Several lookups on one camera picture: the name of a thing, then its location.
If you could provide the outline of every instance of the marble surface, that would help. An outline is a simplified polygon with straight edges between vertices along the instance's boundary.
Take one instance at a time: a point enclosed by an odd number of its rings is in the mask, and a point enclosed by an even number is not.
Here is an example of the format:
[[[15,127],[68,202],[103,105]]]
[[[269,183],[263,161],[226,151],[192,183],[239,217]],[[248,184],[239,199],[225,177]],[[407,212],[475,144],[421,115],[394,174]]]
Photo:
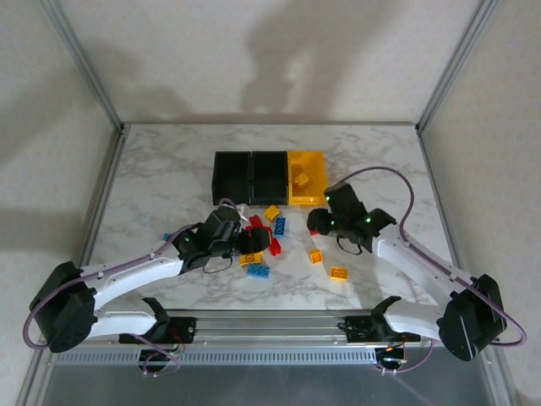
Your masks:
[[[323,151],[329,184],[372,165],[401,170],[416,194],[407,230],[450,259],[413,126],[137,124],[128,133],[91,263],[143,252],[164,233],[204,221],[213,209],[215,151],[254,150]],[[374,172],[351,183],[369,210],[377,206],[401,218],[409,196],[398,177]],[[263,217],[265,208],[251,206],[248,214]],[[333,238],[311,237],[305,226],[311,208],[281,209],[287,218],[286,235],[281,255],[264,254],[268,280],[247,277],[234,261],[214,275],[194,270],[146,285],[117,303],[150,296],[167,309],[356,309],[373,307],[392,294],[431,303],[420,287],[387,262],[369,253],[346,254]],[[313,248],[323,252],[323,264],[310,263],[308,252]],[[348,281],[330,280],[331,266],[346,267]]]

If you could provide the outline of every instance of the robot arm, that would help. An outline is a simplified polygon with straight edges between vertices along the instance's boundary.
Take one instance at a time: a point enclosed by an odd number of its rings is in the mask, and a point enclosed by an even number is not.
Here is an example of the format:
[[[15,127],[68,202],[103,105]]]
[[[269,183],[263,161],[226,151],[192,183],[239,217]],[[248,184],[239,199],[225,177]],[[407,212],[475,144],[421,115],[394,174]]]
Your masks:
[[[498,284],[491,277],[474,278],[439,258],[408,233],[401,233],[395,219],[381,209],[367,212],[349,184],[336,184],[325,196],[331,211],[312,210],[310,230],[334,235],[338,243],[348,239],[359,252],[376,254],[406,273],[436,302],[414,304],[398,296],[384,300],[374,308],[372,320],[381,341],[398,332],[414,333],[439,339],[457,358],[470,360],[506,329],[503,317],[457,283],[472,281],[474,289],[503,308]]]
[[[220,206],[204,223],[182,228],[145,255],[81,269],[66,262],[57,266],[32,300],[25,341],[32,344],[27,331],[32,318],[53,353],[101,335],[159,337],[168,317],[155,299],[128,307],[104,306],[147,283],[205,267],[212,257],[231,259],[236,254],[260,252],[270,243],[267,230],[241,230],[237,211]]]

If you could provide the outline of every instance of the black storage bin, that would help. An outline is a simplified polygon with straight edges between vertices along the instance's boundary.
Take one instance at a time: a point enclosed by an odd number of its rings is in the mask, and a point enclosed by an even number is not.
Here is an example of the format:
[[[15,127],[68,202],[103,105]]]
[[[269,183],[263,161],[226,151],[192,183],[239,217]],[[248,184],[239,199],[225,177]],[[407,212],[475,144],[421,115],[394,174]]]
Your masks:
[[[287,151],[252,152],[252,205],[286,205]]]
[[[218,151],[214,156],[212,203],[227,197],[235,204],[250,203],[251,152]]]

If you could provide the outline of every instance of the purple cable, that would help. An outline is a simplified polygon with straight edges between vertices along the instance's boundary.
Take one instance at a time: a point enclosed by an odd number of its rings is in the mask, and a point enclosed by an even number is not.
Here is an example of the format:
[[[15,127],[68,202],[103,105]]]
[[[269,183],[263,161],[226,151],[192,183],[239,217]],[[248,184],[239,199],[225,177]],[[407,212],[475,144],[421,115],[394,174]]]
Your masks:
[[[144,337],[141,337],[141,336],[138,336],[137,334],[129,334],[130,336],[134,337],[134,338],[137,338],[138,340],[140,340],[142,343],[145,343],[146,345],[149,345],[151,346],[153,349],[155,349],[156,351],[158,351],[159,353],[165,355],[166,357],[168,357],[171,361],[173,361],[175,363],[175,365],[177,366],[174,370],[170,370],[169,372],[163,372],[162,374],[158,374],[157,372],[154,373],[154,377],[157,378],[158,376],[164,376],[164,375],[169,375],[169,374],[174,374],[175,372],[177,372],[179,369],[180,369],[180,359],[178,357],[176,357],[175,355],[173,354],[170,354],[168,353],[165,349],[163,349],[162,347],[154,344],[154,343],[151,343],[149,340],[147,340],[146,338]],[[147,365],[149,363],[149,361],[151,359],[153,359],[155,357],[155,354],[154,355],[151,355],[150,357],[148,357],[147,359],[145,359],[145,363],[143,364],[143,374],[144,376],[146,376],[146,373],[147,373]]]
[[[412,184],[410,183],[410,181],[401,172],[397,171],[396,169],[393,169],[392,167],[365,167],[363,169],[359,169],[358,171],[355,171],[355,172],[347,175],[345,178],[338,181],[337,183],[339,184],[340,182],[344,182],[344,181],[352,178],[355,175],[359,175],[360,173],[369,172],[369,171],[375,171],[375,170],[387,171],[387,172],[394,173],[399,178],[401,178],[404,181],[404,183],[406,184],[406,186],[407,186],[407,189],[408,189],[409,194],[410,194],[410,201],[409,201],[409,205],[407,205],[406,212],[404,213],[404,216],[402,217],[402,219],[401,219],[401,221],[400,221],[400,223],[398,225],[398,229],[399,229],[399,232],[400,232],[400,236],[402,237],[404,242],[408,242],[406,231],[404,230],[404,223],[406,222],[409,215],[412,213],[413,204],[414,204],[414,201],[415,201],[415,193],[413,192]],[[440,271],[445,273],[446,276],[451,276],[452,275],[451,271],[446,269],[444,266],[440,265],[438,262],[434,261],[428,255],[426,255],[422,250],[420,250],[418,247],[416,247],[414,244],[410,243],[409,248],[411,248],[417,255],[419,255],[420,257],[425,259],[428,263],[430,263],[431,265],[435,266]],[[518,330],[518,332],[521,335],[521,337],[516,341],[510,342],[510,343],[492,342],[491,343],[492,345],[499,346],[499,347],[515,347],[515,346],[518,346],[518,345],[523,345],[527,341],[527,334],[526,334],[526,331],[524,330],[524,328],[522,328],[522,326],[520,324],[518,324],[518,322],[515,319],[513,319],[510,315],[508,315],[495,302],[493,302],[492,300],[490,300],[489,298],[487,298],[486,296],[481,294],[476,288],[471,286],[469,283],[464,281],[462,278],[457,277],[455,280],[459,284],[461,284],[464,288],[466,288],[468,291],[470,291],[472,294],[475,294],[478,298],[480,298],[483,301],[483,303],[485,303],[488,307],[490,307],[492,310],[494,310],[496,313],[498,313],[501,317],[508,320]]]
[[[389,371],[392,371],[392,373],[403,374],[404,372],[409,372],[410,370],[414,370],[414,369],[418,368],[419,366],[421,366],[422,364],[424,364],[427,361],[427,359],[430,358],[430,355],[432,355],[432,351],[434,351],[434,340],[430,339],[430,347],[429,347],[428,353],[426,353],[426,355],[423,357],[423,359],[421,359],[417,364],[412,365],[412,366],[406,368],[405,370],[389,370]],[[384,373],[388,371],[388,369],[386,369],[380,363],[376,364],[375,367],[378,370],[382,370]]]
[[[171,237],[167,239],[167,241],[156,251],[163,250],[166,248],[169,244],[172,243],[172,241],[185,229],[192,227],[192,225],[184,226],[180,228],[177,232],[175,232]],[[141,264],[146,263],[149,259],[152,258],[152,254],[147,254],[144,256],[141,256],[140,258],[137,258],[135,260],[131,260],[129,262],[126,262],[125,264],[114,266],[111,269],[107,269],[103,272],[95,272],[91,273],[90,275],[85,275],[83,277],[77,277],[69,282],[66,282],[63,285],[60,285],[58,288],[54,289],[52,292],[50,292],[43,300],[41,300],[34,309],[30,311],[28,314],[28,317],[26,317],[25,324],[23,325],[23,340],[25,340],[25,344],[28,345],[30,348],[33,349],[44,349],[46,348],[46,344],[36,344],[34,343],[30,338],[30,324],[32,321],[36,318],[36,315],[38,312],[45,307],[47,303],[49,303],[51,300],[53,300],[58,294],[60,294],[63,290],[74,286],[76,283],[80,282],[88,282],[92,281],[94,279],[101,279],[102,277],[110,277],[111,275],[116,275],[117,273],[123,272],[126,269],[129,269],[133,266],[138,266]]]

